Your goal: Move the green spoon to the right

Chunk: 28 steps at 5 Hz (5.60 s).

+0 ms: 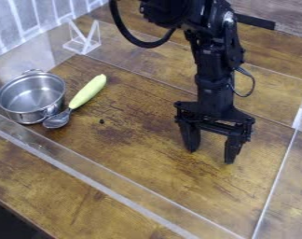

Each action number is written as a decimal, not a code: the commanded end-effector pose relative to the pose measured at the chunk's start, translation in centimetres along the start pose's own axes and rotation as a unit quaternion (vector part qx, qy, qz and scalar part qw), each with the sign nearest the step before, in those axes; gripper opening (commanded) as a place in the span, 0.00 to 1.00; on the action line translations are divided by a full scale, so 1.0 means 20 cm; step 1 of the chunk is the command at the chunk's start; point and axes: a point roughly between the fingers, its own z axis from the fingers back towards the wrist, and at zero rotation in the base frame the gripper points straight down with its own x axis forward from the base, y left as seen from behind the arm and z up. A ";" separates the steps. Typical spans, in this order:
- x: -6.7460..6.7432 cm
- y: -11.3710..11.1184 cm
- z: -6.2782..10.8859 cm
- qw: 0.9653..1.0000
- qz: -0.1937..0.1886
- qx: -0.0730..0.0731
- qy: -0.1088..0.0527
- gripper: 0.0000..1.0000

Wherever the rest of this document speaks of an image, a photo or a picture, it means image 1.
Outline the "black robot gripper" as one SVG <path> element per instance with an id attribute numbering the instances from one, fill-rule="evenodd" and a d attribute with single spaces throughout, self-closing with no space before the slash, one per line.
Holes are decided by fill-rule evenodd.
<path id="1" fill-rule="evenodd" d="M 233 105 L 233 77 L 210 81 L 194 77 L 197 99 L 193 102 L 174 102 L 176 123 L 182 145 L 194 152 L 200 143 L 200 131 L 226 136 L 224 142 L 224 163 L 232 164 L 242 144 L 250 140 L 254 119 Z"/>

